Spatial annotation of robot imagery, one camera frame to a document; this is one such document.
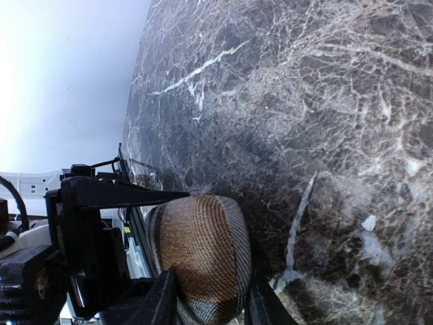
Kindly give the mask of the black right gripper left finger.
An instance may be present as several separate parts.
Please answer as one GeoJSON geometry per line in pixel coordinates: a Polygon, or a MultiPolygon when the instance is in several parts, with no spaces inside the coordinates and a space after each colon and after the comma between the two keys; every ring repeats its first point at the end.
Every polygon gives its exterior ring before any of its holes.
{"type": "Polygon", "coordinates": [[[157,278],[134,279],[111,305],[112,324],[175,324],[175,271],[163,271],[157,278]]]}

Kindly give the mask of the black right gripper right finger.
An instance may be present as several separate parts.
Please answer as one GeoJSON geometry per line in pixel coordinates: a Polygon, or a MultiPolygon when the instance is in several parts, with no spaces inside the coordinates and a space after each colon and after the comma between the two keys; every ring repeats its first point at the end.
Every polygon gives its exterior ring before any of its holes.
{"type": "Polygon", "coordinates": [[[297,325],[266,281],[254,280],[245,306],[245,324],[297,325]]]}

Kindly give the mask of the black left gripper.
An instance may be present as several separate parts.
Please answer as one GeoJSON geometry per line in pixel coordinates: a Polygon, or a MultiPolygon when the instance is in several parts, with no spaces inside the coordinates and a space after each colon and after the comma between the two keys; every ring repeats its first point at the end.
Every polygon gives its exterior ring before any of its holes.
{"type": "Polygon", "coordinates": [[[105,227],[101,210],[159,205],[189,192],[150,190],[132,183],[76,176],[47,193],[49,229],[64,257],[68,303],[77,318],[92,318],[131,284],[122,232],[105,227]]]}

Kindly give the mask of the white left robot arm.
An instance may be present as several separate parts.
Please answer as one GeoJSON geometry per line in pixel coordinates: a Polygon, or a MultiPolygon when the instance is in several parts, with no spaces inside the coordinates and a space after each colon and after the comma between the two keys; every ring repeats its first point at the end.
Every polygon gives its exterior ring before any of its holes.
{"type": "Polygon", "coordinates": [[[1,177],[1,323],[175,324],[175,275],[132,278],[126,230],[102,211],[182,198],[125,183],[93,168],[83,175],[9,173],[1,177]]]}

